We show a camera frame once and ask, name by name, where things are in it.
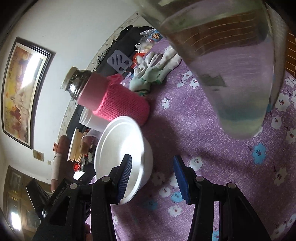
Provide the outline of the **pink thermos with knit sleeve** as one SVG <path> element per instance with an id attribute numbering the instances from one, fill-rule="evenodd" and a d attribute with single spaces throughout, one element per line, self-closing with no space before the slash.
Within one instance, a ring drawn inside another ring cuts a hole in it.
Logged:
<path id="1" fill-rule="evenodd" d="M 149 117 L 149 103 L 123 86 L 122 80 L 120 74 L 104 77 L 73 66 L 66 74 L 61 89 L 99 118 L 112 121 L 119 116 L 129 116 L 143 126 Z"/>

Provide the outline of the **wooden glass door cabinet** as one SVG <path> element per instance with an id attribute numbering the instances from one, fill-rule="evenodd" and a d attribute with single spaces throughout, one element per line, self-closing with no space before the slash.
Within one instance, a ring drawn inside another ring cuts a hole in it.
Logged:
<path id="1" fill-rule="evenodd" d="M 26 190 L 31 180 L 32 177 L 8 167 L 4 183 L 4 214 L 21 240 L 31 240 L 41 223 Z"/>

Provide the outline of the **white plastic jar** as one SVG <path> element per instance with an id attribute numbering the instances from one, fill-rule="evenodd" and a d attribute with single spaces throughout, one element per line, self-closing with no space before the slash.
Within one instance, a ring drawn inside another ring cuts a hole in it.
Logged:
<path id="1" fill-rule="evenodd" d="M 79 118 L 79 123 L 102 133 L 110 121 L 94 115 L 93 112 L 88 108 L 83 108 Z"/>

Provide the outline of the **purple floral tablecloth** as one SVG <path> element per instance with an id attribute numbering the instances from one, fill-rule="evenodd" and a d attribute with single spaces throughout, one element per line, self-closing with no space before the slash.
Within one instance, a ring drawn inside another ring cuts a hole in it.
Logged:
<path id="1" fill-rule="evenodd" d="M 194 206 L 182 199 L 173 156 L 209 181 L 234 182 L 254 207 L 272 240 L 295 223 L 295 78 L 285 74 L 278 104 L 248 140 L 230 138 L 197 79 L 181 63 L 147 96 L 151 115 L 142 133 L 154 168 L 147 184 L 125 205 L 113 206 L 118 240 L 186 240 Z"/>

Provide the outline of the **black leather sofa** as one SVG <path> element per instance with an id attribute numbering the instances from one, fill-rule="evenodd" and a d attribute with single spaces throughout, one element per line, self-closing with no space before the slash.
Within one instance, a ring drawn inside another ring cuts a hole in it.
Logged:
<path id="1" fill-rule="evenodd" d="M 150 29 L 152 29 L 150 26 L 135 27 L 133 25 L 121 29 L 119 34 L 115 36 L 115 39 L 112 40 L 111 45 L 109 47 L 104 46 L 103 52 L 95 58 L 95 66 L 90 67 L 90 70 L 99 73 L 104 77 L 116 74 L 117 72 L 115 69 L 107 63 L 107 59 L 115 50 L 120 50 L 129 58 L 132 58 L 135 55 L 134 47 L 139 43 L 139 40 L 142 37 L 140 34 Z M 69 121 L 66 122 L 67 125 L 63 128 L 63 134 L 69 138 L 72 137 L 76 128 L 79 130 L 85 129 L 85 126 L 79 123 L 79 118 L 84 107 L 73 100 L 70 101 L 70 107 L 71 109 L 68 109 L 67 114 L 65 115 L 69 118 Z"/>

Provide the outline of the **framed horse painting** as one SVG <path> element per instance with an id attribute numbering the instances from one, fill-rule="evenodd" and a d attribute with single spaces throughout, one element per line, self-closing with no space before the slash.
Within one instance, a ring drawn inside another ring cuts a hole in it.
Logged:
<path id="1" fill-rule="evenodd" d="M 41 88 L 55 53 L 17 37 L 11 48 L 1 87 L 3 132 L 29 149 Z"/>

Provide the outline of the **small yellow wall picture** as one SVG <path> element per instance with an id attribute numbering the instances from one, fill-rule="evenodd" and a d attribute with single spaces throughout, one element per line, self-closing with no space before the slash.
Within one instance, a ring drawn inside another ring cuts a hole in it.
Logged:
<path id="1" fill-rule="evenodd" d="M 44 154 L 37 150 L 33 150 L 33 157 L 41 162 L 44 161 Z"/>

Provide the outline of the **dark bottle with cork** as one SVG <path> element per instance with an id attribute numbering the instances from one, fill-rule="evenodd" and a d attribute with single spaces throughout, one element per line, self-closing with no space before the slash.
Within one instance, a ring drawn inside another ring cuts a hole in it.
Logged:
<path id="1" fill-rule="evenodd" d="M 84 159 L 88 162 L 92 162 L 97 147 L 97 138 L 91 136 L 85 136 L 81 140 L 80 153 Z"/>

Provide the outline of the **clear water bottle green cap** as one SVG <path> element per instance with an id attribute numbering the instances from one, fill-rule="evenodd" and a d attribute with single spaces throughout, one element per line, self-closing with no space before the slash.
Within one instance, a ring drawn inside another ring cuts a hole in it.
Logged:
<path id="1" fill-rule="evenodd" d="M 275 30 L 267 1 L 132 1 L 197 77 L 236 139 L 260 130 L 276 98 Z"/>

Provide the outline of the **white work gloves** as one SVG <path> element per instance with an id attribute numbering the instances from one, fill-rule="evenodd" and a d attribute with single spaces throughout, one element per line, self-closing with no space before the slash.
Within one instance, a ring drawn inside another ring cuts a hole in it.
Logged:
<path id="1" fill-rule="evenodd" d="M 150 92 L 151 85 L 161 84 L 166 76 L 179 66 L 182 58 L 172 46 L 168 46 L 163 54 L 151 51 L 145 58 L 137 56 L 136 61 L 129 89 L 144 96 Z"/>

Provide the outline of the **white foam bowl back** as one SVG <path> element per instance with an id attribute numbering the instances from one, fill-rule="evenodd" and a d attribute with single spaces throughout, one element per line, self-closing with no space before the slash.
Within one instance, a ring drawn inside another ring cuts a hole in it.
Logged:
<path id="1" fill-rule="evenodd" d="M 132 157 L 132 170 L 120 205 L 131 201 L 147 183 L 154 162 L 151 146 L 137 122 L 128 116 L 120 116 L 107 125 L 97 144 L 94 158 L 96 179 L 108 175 L 113 167 L 119 166 L 125 154 Z"/>

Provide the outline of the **purple slotted spatula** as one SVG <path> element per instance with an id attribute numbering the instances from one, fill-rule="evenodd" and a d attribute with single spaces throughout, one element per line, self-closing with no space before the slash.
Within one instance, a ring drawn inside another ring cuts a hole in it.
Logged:
<path id="1" fill-rule="evenodd" d="M 107 59 L 107 63 L 119 74 L 130 71 L 132 66 L 132 60 L 120 50 L 115 50 Z"/>

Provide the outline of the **stack of beige paper bowls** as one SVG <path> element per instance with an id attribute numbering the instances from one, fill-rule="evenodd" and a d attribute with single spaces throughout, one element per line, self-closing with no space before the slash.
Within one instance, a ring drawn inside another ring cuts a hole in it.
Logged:
<path id="1" fill-rule="evenodd" d="M 81 133 L 78 128 L 74 130 L 72 140 L 70 143 L 69 153 L 68 153 L 68 161 L 71 162 L 80 162 L 82 159 L 82 154 L 80 152 L 81 140 L 85 136 L 85 134 Z"/>

